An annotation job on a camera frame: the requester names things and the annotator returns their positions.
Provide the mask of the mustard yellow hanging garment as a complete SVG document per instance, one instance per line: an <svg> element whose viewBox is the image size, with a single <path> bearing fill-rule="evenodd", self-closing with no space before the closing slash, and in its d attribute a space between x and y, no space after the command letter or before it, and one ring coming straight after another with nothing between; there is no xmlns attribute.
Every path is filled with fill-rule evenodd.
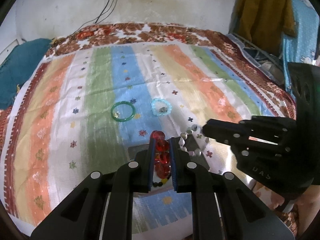
<svg viewBox="0 0 320 240"><path fill-rule="evenodd" d="M235 32L269 54L280 55L282 35L294 37L291 0L238 0Z"/></svg>

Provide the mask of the floral brown bed sheet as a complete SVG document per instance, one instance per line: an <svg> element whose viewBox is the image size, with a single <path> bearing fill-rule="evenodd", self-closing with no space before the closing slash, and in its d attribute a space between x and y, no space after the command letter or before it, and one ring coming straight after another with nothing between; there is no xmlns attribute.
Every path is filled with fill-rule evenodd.
<svg viewBox="0 0 320 240"><path fill-rule="evenodd" d="M66 55L92 47L115 44L181 42L210 47L225 41L236 44L251 64L280 87L229 36L211 30L174 24L118 23L85 27L73 35L55 39L42 60L48 56ZM292 94L284 91L291 96L296 111L293 83ZM5 132L5 136L12 108L13 106L1 116L1 130ZM287 116L269 117L289 118ZM149 138L149 142L150 139L157 140L156 148L160 152L160 161L164 164L168 162L165 154L167 151L170 153L170 138L160 130L153 131ZM2 151L4 143L5 137L1 141ZM312 210L310 207L312 200L319 201L319 185L310 185L297 200L283 209L281 205L284 203L284 198L240 171L232 150L231 153L235 158L234 171L216 173L210 169L207 170L213 179L217 204L217 239L319 239L319 209ZM107 239L107 207L117 170L110 173L91 172L29 235L18 229L2 200L1 218L6 222L14 239ZM147 196L133 194L131 239L184 239L186 237L193 239L190 193L177 193L173 186L172 189L157 194Z"/></svg>

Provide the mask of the teal pillow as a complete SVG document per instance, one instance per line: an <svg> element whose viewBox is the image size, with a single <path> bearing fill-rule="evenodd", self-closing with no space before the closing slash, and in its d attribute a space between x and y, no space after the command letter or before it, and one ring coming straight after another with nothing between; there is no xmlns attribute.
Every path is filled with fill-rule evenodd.
<svg viewBox="0 0 320 240"><path fill-rule="evenodd" d="M46 38L25 42L16 46L1 64L1 109L14 103L17 87L29 80L51 42Z"/></svg>

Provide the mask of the light blue patterned cloth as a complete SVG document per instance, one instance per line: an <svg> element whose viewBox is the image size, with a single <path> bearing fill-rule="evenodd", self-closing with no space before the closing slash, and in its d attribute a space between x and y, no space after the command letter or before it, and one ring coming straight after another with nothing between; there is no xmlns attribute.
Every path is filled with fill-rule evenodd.
<svg viewBox="0 0 320 240"><path fill-rule="evenodd" d="M309 0L291 0L296 37L283 35L282 55L285 90L292 94L288 63L312 64L316 57L319 15Z"/></svg>

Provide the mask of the green jade bangle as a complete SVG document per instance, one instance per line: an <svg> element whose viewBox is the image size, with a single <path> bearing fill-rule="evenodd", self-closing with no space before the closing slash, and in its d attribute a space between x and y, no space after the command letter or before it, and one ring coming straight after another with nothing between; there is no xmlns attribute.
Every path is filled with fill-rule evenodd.
<svg viewBox="0 0 320 240"><path fill-rule="evenodd" d="M133 119L136 114L136 108L129 101L116 102L111 107L111 118L116 122L127 122Z"/></svg>

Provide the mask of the white jewelry tray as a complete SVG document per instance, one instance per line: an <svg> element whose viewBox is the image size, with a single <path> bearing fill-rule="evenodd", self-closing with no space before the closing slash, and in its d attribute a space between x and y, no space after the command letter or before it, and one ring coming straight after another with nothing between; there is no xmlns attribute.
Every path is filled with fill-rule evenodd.
<svg viewBox="0 0 320 240"><path fill-rule="evenodd" d="M205 157L200 153L200 148L191 135L187 139L175 137L176 146L182 150L184 147L186 152L191 151L190 160L196 164L202 165L207 170L210 169ZM147 189L142 192L136 192L138 196L147 196L157 194L159 192L168 191L173 188L170 166L170 154L166 152L166 164L160 161L160 152L157 151L157 140L151 144L142 144L131 146L128 148L129 158L140 164L148 163L147 169L143 172L143 182L147 183Z"/></svg>

